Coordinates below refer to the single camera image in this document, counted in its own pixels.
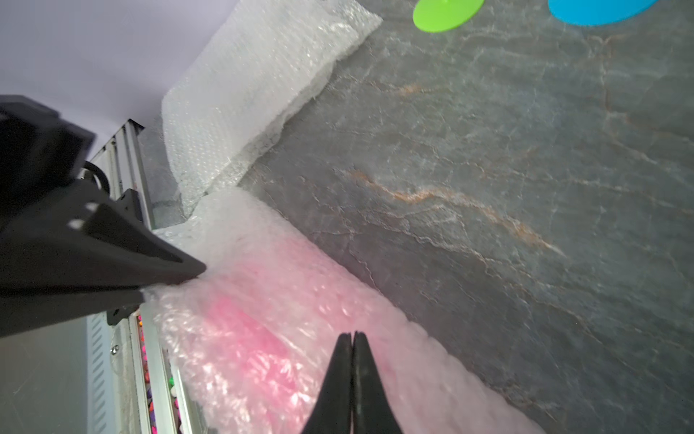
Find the bubble wrap sheet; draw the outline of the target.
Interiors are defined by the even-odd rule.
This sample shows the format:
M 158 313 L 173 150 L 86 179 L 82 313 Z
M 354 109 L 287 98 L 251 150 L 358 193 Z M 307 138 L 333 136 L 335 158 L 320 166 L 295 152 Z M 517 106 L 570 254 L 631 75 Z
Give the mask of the bubble wrap sheet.
M 363 332 L 404 432 L 540 431 L 381 293 L 249 193 L 233 187 L 207 195 L 186 222 L 157 235 L 207 267 L 182 285 L 148 289 L 146 300 L 158 334 L 210 428 L 220 433 L 297 433 L 275 429 L 254 413 L 236 371 L 224 365 L 208 315 L 213 296 L 220 293 L 282 339 L 305 364 L 312 403 L 300 430 L 314 409 L 338 336 Z
M 238 184 L 381 23 L 357 1 L 240 1 L 162 101 L 184 214 Z

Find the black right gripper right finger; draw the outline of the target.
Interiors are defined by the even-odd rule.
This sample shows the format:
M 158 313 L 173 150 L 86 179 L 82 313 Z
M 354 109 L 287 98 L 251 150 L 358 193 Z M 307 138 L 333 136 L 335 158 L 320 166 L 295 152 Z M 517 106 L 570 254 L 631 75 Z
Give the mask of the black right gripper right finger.
M 356 332 L 352 351 L 352 431 L 402 434 L 390 408 L 367 336 Z

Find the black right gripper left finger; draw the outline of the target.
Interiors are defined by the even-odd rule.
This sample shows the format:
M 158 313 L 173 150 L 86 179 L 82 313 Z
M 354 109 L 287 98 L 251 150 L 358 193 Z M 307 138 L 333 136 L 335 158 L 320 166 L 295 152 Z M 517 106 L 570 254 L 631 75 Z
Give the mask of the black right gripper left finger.
M 302 434 L 349 434 L 352 424 L 352 336 L 340 334 Z

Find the pink plastic wine glass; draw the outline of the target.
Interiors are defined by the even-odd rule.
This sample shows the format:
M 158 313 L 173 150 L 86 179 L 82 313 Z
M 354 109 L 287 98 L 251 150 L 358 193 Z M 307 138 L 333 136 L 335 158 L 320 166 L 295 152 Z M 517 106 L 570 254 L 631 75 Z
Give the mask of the pink plastic wine glass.
M 231 297 L 214 295 L 208 315 L 218 333 L 222 361 L 236 371 L 253 412 L 275 429 L 300 431 L 312 403 L 312 380 L 305 375 L 305 364 Z

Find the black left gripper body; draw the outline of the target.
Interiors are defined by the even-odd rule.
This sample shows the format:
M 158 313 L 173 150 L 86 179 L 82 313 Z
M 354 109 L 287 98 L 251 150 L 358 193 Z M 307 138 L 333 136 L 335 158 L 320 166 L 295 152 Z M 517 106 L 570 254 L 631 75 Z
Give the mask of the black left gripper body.
M 70 186 L 82 171 L 110 193 L 102 169 L 87 160 L 96 135 L 60 113 L 20 95 L 1 97 L 1 215 L 7 217 L 47 193 Z

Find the blue plastic wine glass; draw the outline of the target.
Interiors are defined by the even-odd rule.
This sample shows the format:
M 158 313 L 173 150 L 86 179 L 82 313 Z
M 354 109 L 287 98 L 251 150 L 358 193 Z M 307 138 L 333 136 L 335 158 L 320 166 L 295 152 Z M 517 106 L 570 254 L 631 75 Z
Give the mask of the blue plastic wine glass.
M 631 19 L 657 0 L 549 0 L 549 12 L 568 25 L 612 25 Z

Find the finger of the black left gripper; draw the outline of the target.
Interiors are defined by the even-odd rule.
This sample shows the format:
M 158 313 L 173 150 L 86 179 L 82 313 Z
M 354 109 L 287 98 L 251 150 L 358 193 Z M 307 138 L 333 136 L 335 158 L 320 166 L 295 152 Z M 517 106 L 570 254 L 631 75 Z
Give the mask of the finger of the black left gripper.
M 141 288 L 180 284 L 205 270 L 94 184 L 1 202 L 3 290 Z
M 1 292 L 1 337 L 139 305 L 139 289 Z

